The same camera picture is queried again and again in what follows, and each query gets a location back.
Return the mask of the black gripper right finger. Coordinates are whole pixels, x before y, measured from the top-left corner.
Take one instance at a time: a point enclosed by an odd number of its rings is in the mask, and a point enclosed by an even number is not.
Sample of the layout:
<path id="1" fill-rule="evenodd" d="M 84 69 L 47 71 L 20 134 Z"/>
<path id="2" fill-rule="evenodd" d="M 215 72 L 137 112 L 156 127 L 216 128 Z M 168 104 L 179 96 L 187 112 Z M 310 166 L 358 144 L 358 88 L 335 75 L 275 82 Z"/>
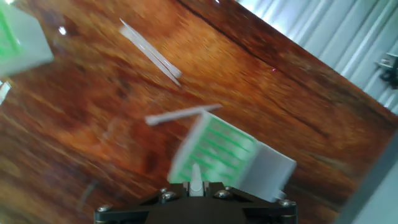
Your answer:
<path id="1" fill-rule="evenodd" d="M 204 181 L 204 196 L 231 203 L 243 212 L 245 223 L 297 224 L 298 208 L 294 201 L 276 198 L 261 199 L 221 182 Z"/>

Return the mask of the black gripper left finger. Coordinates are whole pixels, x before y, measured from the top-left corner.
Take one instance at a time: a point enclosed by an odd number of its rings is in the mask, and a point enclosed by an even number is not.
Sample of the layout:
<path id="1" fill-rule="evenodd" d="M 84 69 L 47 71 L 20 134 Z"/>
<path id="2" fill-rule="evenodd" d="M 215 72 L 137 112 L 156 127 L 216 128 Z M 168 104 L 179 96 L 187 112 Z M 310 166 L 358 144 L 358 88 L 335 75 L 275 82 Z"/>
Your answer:
<path id="1" fill-rule="evenodd" d="M 95 224 L 127 224 L 145 223 L 151 210 L 158 205 L 165 205 L 177 199 L 188 196 L 188 182 L 182 184 L 170 184 L 161 188 L 134 204 L 126 207 L 112 207 L 102 205 L 94 212 Z"/>

